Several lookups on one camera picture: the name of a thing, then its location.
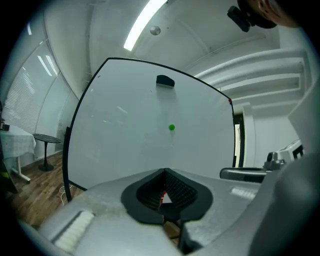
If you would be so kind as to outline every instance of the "whiteboard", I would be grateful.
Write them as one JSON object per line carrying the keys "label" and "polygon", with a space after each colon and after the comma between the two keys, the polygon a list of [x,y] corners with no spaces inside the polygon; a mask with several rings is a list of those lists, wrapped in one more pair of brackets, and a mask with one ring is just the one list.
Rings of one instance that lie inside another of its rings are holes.
{"label": "whiteboard", "polygon": [[[174,88],[157,86],[158,75],[173,79]],[[109,58],[75,111],[68,178],[85,189],[159,168],[218,178],[232,167],[234,150],[227,96],[169,67]]]}

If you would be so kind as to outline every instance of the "white tablecloth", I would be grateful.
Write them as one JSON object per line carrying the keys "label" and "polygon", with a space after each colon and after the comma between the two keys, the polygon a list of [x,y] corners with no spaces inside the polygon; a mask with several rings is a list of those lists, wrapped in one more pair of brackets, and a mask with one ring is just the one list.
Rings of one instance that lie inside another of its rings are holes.
{"label": "white tablecloth", "polygon": [[0,131],[3,158],[17,158],[27,153],[35,154],[36,141],[32,134],[10,125],[9,131]]}

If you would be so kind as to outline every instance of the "black camera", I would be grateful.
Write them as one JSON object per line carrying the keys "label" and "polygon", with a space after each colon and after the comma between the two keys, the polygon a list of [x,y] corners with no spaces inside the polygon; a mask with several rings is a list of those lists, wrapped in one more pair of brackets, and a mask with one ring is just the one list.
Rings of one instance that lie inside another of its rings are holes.
{"label": "black camera", "polygon": [[255,25],[252,21],[250,22],[248,17],[236,6],[231,6],[226,14],[244,32],[248,32],[250,27]]}

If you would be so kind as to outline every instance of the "table leg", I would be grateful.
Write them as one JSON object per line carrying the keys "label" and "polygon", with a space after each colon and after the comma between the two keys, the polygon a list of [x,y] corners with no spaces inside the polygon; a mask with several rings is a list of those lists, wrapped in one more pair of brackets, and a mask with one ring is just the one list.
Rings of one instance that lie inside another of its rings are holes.
{"label": "table leg", "polygon": [[28,178],[27,176],[25,176],[21,173],[20,156],[18,156],[16,158],[16,163],[17,163],[18,170],[12,168],[12,171],[15,172],[20,178],[22,178],[22,179],[26,180],[28,183],[30,183],[30,178]]}
{"label": "table leg", "polygon": [[44,142],[44,162],[39,165],[39,169],[44,172],[52,171],[54,167],[51,164],[48,164],[47,161],[47,146],[48,142]]}

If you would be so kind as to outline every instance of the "whiteboard frame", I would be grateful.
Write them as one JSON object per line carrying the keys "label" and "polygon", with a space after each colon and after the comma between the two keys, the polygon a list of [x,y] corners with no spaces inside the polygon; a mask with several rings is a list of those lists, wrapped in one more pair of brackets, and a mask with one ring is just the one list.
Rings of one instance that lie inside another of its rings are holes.
{"label": "whiteboard frame", "polygon": [[71,126],[70,126],[70,130],[69,130],[69,134],[68,134],[68,138],[67,138],[67,145],[65,147],[65,150],[63,150],[63,157],[65,159],[64,163],[62,163],[62,172],[63,172],[63,182],[64,184],[72,184],[74,185],[75,187],[83,190],[83,191],[86,191],[87,189],[72,182],[71,180],[69,180],[69,175],[68,175],[68,154],[69,154],[69,144],[70,144],[70,138],[71,138],[71,133],[72,133],[72,129],[73,129],[73,126],[74,126],[74,122],[75,122],[75,119],[76,119],[76,116],[77,116],[77,113],[78,113],[78,110],[79,110],[79,107],[82,103],[82,100],[83,98],[85,97],[91,83],[93,82],[93,80],[96,78],[96,75],[99,73],[99,71],[102,69],[102,67],[107,63],[107,61],[109,60],[123,60],[123,61],[133,61],[133,62],[142,62],[142,63],[147,63],[147,64],[152,64],[152,65],[156,65],[156,66],[160,66],[160,67],[163,67],[163,68],[166,68],[166,69],[169,69],[169,70],[172,70],[172,71],[175,71],[175,72],[178,72],[180,74],[183,74],[185,76],[188,76],[190,78],[193,78],[195,80],[197,80],[198,82],[201,82],[203,83],[204,85],[212,88],[213,90],[217,91],[218,93],[222,94],[223,96],[225,96],[229,102],[230,102],[230,105],[231,105],[231,109],[232,109],[232,120],[233,120],[233,139],[234,139],[234,142],[233,142],[233,162],[232,162],[232,167],[234,167],[235,165],[235,151],[236,151],[236,130],[235,130],[235,125],[234,125],[234,119],[235,119],[235,113],[234,113],[234,106],[233,106],[233,102],[232,102],[232,99],[230,97],[228,97],[227,95],[225,95],[224,93],[222,93],[221,91],[219,91],[218,89],[214,88],[213,86],[211,86],[210,84],[200,80],[199,78],[196,78],[190,74],[187,74],[183,71],[180,71],[180,70],[177,70],[175,68],[172,68],[172,67],[169,67],[169,66],[166,66],[166,65],[162,65],[162,64],[158,64],[158,63],[154,63],[154,62],[150,62],[150,61],[146,61],[146,60],[141,60],[141,59],[134,59],[134,58],[121,58],[121,57],[110,57],[110,58],[107,58],[103,64],[99,67],[99,69],[95,72],[94,76],[91,78],[90,82],[88,83],[88,85],[86,86],[83,94],[81,95],[81,98],[78,102],[78,105],[76,106],[76,109],[75,109],[75,112],[73,114],[73,118],[72,118],[72,122],[71,122]]}

